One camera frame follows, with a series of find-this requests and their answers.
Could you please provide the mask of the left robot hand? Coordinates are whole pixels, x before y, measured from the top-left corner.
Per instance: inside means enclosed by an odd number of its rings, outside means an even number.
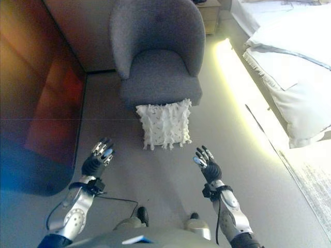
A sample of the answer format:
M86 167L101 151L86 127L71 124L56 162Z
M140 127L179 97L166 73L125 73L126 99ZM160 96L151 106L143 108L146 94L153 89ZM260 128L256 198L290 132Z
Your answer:
M105 168L113 159L113 143L108 137L97 142L82 166L82 175L100 178Z

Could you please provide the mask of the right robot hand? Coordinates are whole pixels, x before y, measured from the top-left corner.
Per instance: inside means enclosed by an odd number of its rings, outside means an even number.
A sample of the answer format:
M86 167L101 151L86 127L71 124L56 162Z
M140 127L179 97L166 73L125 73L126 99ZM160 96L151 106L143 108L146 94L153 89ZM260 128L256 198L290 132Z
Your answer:
M202 145L202 148L197 147L193 161L199 166L204 178L208 184L214 181L221 180L222 172L211 151Z

